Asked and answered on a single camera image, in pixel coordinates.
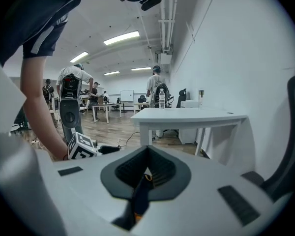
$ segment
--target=wire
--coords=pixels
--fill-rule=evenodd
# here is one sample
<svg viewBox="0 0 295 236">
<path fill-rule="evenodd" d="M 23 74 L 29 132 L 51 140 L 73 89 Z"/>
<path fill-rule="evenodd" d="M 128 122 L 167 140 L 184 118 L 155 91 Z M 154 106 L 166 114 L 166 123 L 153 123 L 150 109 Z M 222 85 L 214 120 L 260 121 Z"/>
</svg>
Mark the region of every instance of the wire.
<svg viewBox="0 0 295 236">
<path fill-rule="evenodd" d="M 128 143 L 128 141 L 131 139 L 131 137 L 134 135 L 134 134 L 139 134 L 140 132 L 135 132 L 135 133 L 133 133 L 130 137 L 129 137 L 129 139 L 126 141 L 126 144 L 125 145 L 123 145 L 123 146 L 120 146 L 120 147 L 126 147 L 127 146 L 127 143 Z"/>
</svg>

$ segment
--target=ceiling light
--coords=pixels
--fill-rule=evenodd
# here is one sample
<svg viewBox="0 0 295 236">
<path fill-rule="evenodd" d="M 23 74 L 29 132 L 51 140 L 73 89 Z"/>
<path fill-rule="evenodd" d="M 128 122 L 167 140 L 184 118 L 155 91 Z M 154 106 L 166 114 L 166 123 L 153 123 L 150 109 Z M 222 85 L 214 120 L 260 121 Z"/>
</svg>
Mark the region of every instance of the ceiling light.
<svg viewBox="0 0 295 236">
<path fill-rule="evenodd" d="M 86 55 L 89 55 L 87 52 L 83 52 L 80 55 L 77 55 L 73 60 L 70 60 L 71 63 L 74 63 L 75 61 L 78 61 L 79 59 L 85 57 Z"/>
<path fill-rule="evenodd" d="M 111 75 L 111 74 L 115 74 L 115 73 L 119 73 L 119 71 L 111 72 L 111 73 L 105 73 L 104 75 Z"/>
<path fill-rule="evenodd" d="M 138 70 L 150 70 L 150 67 L 142 67 L 142 68 L 133 68 L 132 71 L 138 71 Z"/>
<path fill-rule="evenodd" d="M 106 40 L 104 41 L 104 44 L 105 45 L 111 45 L 113 43 L 116 43 L 116 42 L 119 42 L 119 41 L 122 41 L 122 40 L 125 40 L 125 39 L 129 39 L 129 38 L 132 38 L 132 37 L 139 37 L 139 32 L 138 31 L 134 31 L 134 32 L 131 32 L 131 33 L 127 33 L 127 34 L 124 34 L 124 35 L 121 35 L 121 36 L 118 36 L 118 37 L 114 37 L 114 38 L 111 38 L 109 40 Z"/>
</svg>

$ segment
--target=person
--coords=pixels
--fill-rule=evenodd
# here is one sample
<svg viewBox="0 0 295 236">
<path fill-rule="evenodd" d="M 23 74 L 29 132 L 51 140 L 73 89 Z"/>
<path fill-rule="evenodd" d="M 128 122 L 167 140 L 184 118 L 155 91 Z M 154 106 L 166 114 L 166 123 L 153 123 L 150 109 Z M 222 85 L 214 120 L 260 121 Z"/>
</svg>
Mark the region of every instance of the person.
<svg viewBox="0 0 295 236">
<path fill-rule="evenodd" d="M 148 81 L 147 81 L 147 97 L 150 97 L 150 107 L 154 108 L 155 107 L 155 103 L 154 103 L 154 94 L 156 91 L 157 86 L 160 83 L 165 83 L 165 78 L 163 76 L 160 75 L 161 73 L 161 68 L 156 65 L 153 68 L 153 75 L 151 77 L 149 77 Z M 152 139 L 155 140 L 155 137 L 157 136 L 158 138 L 163 137 L 164 132 L 162 130 L 157 130 L 156 132 L 154 130 L 152 130 Z"/>
<path fill-rule="evenodd" d="M 80 2 L 4 0 L 0 4 L 0 64 L 4 67 L 6 61 L 23 46 L 20 89 L 26 96 L 25 114 L 43 145 L 63 160 L 67 159 L 67 145 L 53 125 L 41 89 L 47 56 L 53 55 L 56 42 L 67 24 L 68 13 Z"/>
<path fill-rule="evenodd" d="M 65 67 L 60 71 L 60 74 L 58 76 L 57 83 L 56 83 L 57 93 L 59 96 L 61 95 L 61 82 L 64 79 L 64 77 L 69 74 L 73 74 L 76 78 L 79 78 L 82 81 L 89 83 L 89 90 L 92 89 L 94 78 L 84 71 L 82 64 L 76 64 L 76 65 Z M 80 106 L 82 104 L 82 100 L 80 97 L 78 97 L 78 102 Z M 67 128 L 63 124 L 62 124 L 62 128 L 63 128 L 64 137 L 67 143 L 69 143 L 73 137 L 71 128 Z M 81 116 L 80 116 L 78 125 L 75 127 L 75 131 L 83 134 L 82 125 L 81 125 Z"/>
<path fill-rule="evenodd" d="M 104 97 L 106 97 L 107 98 L 107 101 L 109 101 L 109 95 L 107 94 L 106 91 L 104 91 Z"/>
<path fill-rule="evenodd" d="M 89 109 L 89 107 L 93 107 L 94 105 L 98 104 L 98 93 L 97 93 L 97 87 L 98 85 L 100 85 L 98 82 L 94 82 L 92 89 L 90 90 L 89 93 L 89 99 L 87 102 L 87 109 Z M 95 112 L 95 121 L 99 121 L 99 118 L 97 117 L 97 108 L 94 109 Z"/>
<path fill-rule="evenodd" d="M 52 98 L 54 98 L 54 87 L 50 85 L 51 81 L 50 79 L 47 79 L 46 82 L 45 82 L 45 86 L 43 87 L 43 95 L 44 95 L 44 98 L 46 100 L 46 103 L 47 103 L 47 106 L 49 108 L 49 110 L 52 110 L 53 109 L 53 104 L 52 104 Z M 51 113 L 51 118 L 53 120 L 53 123 L 54 123 L 54 126 L 55 128 L 59 128 L 57 122 L 56 122 L 56 118 L 55 118 L 55 114 L 54 113 Z"/>
</svg>

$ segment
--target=desk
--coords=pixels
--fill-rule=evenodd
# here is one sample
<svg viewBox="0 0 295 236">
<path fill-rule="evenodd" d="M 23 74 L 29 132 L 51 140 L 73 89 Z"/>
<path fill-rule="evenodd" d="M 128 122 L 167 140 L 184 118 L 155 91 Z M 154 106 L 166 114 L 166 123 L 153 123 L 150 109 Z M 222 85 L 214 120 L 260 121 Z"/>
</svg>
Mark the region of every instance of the desk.
<svg viewBox="0 0 295 236">
<path fill-rule="evenodd" d="M 139 110 L 141 111 L 141 106 L 147 106 L 149 108 L 149 102 L 134 103 L 133 115 L 136 114 L 136 106 L 139 106 Z"/>
<path fill-rule="evenodd" d="M 198 132 L 195 152 L 195 155 L 200 155 L 205 128 L 234 125 L 228 144 L 230 150 L 238 127 L 247 115 L 199 108 L 145 108 L 131 118 L 140 127 L 140 142 L 143 146 L 152 144 L 152 130 L 202 128 L 203 131 Z"/>
<path fill-rule="evenodd" d="M 121 117 L 121 103 L 106 103 L 106 104 L 101 104 L 101 105 L 93 105 L 93 117 L 94 117 L 94 122 L 96 122 L 96 118 L 95 118 L 95 108 L 104 108 L 105 112 L 106 112 L 106 122 L 107 124 L 109 123 L 109 118 L 108 118 L 108 114 L 110 116 L 111 111 L 108 110 L 108 107 L 112 107 L 112 106 L 116 106 L 119 105 L 119 113 L 120 113 L 120 117 Z"/>
<path fill-rule="evenodd" d="M 154 147 L 186 163 L 191 171 L 191 180 L 177 198 L 165 202 L 150 202 L 140 222 L 131 229 L 133 235 L 193 236 L 197 234 L 195 232 L 213 236 L 225 235 L 225 232 L 227 235 L 257 235 L 258 230 L 267 225 L 264 217 L 272 212 L 274 205 L 262 189 L 212 160 L 173 149 Z M 126 200 L 112 197 L 107 192 L 100 179 L 101 171 L 106 165 L 135 149 L 96 158 L 55 162 L 53 165 L 55 170 L 81 167 L 82 171 L 62 177 L 61 183 L 67 184 L 79 200 L 83 200 L 96 215 L 104 221 L 112 222 L 123 215 L 128 203 Z M 242 226 L 218 192 L 219 188 L 228 185 L 232 186 L 260 217 Z"/>
</svg>

